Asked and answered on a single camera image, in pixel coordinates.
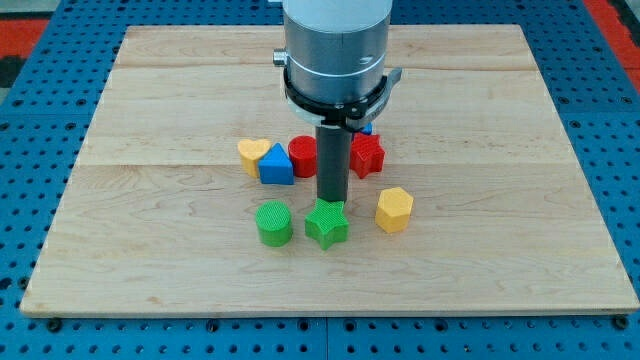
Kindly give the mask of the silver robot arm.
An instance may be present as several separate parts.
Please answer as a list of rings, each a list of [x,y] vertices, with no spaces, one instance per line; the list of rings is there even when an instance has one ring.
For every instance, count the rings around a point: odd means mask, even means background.
[[[355,132],[386,107],[402,70],[384,72],[392,0],[282,3],[283,69],[292,111],[316,127]]]

